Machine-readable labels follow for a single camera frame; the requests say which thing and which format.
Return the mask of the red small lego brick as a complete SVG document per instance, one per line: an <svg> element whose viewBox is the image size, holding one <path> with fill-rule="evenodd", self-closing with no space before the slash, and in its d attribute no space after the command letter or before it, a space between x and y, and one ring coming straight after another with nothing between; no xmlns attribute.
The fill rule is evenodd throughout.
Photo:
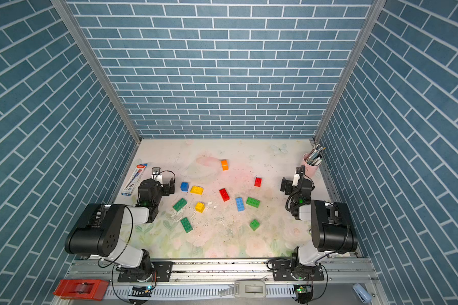
<svg viewBox="0 0 458 305"><path fill-rule="evenodd" d="M261 185L262 185L262 179L259 178L259 177L257 177L257 178L255 179L254 185L255 185L256 187L259 187L259 188L260 188Z"/></svg>

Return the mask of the light blue long lego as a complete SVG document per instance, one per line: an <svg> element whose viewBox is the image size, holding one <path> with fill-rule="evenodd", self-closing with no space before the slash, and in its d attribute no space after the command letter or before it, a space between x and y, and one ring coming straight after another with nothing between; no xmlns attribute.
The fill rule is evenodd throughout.
<svg viewBox="0 0 458 305"><path fill-rule="evenodd" d="M235 203L236 203L236 207L237 207L237 211L238 212L242 212L242 211L245 210L244 201L243 201L242 197L237 197L235 199Z"/></svg>

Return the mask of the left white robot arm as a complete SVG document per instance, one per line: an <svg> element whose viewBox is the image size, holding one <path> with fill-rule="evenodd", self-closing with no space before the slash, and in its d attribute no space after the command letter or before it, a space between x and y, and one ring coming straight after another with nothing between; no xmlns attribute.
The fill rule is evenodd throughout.
<svg viewBox="0 0 458 305"><path fill-rule="evenodd" d="M154 222L159 213L161 199L175 193L176 179L167 184L154 175L141 182L135 206L93 203L86 206L65 241L68 254L97 255L108 261L105 267L117 265L118 271L133 281L147 282L155 276L155 267L145 249L130 245L120 237L121 228L129 224L133 230L137 224Z"/></svg>

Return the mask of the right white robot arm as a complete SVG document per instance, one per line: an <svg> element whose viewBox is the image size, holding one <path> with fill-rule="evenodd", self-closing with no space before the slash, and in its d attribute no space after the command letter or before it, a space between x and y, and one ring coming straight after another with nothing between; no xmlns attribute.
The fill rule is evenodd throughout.
<svg viewBox="0 0 458 305"><path fill-rule="evenodd" d="M291 254L290 273L297 279L321 276L319 264L337 254L355 252L356 231L349 207L311 198L314 183L303 177L282 179L281 191L288 197L285 208L296 220L310 223L311 241Z"/></svg>

